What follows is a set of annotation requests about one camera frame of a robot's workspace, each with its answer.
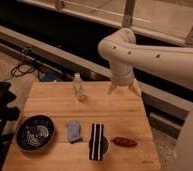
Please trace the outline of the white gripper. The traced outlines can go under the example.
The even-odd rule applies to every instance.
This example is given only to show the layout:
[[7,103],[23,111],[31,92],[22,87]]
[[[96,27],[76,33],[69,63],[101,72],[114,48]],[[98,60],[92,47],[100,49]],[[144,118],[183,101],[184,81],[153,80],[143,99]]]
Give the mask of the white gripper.
[[112,94],[117,89],[117,86],[129,85],[131,92],[137,96],[141,95],[141,88],[138,81],[134,79],[134,73],[131,68],[112,70],[110,80],[112,84],[109,86],[108,94]]

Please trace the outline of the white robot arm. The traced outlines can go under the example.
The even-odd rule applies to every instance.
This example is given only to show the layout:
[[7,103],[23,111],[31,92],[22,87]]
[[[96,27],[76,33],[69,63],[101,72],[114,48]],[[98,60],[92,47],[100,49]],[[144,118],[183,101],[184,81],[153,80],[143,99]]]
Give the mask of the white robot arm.
[[[131,86],[136,68],[193,90],[193,48],[137,45],[130,28],[103,38],[98,52],[110,65],[110,91]],[[193,171],[193,109],[180,131],[171,171]]]

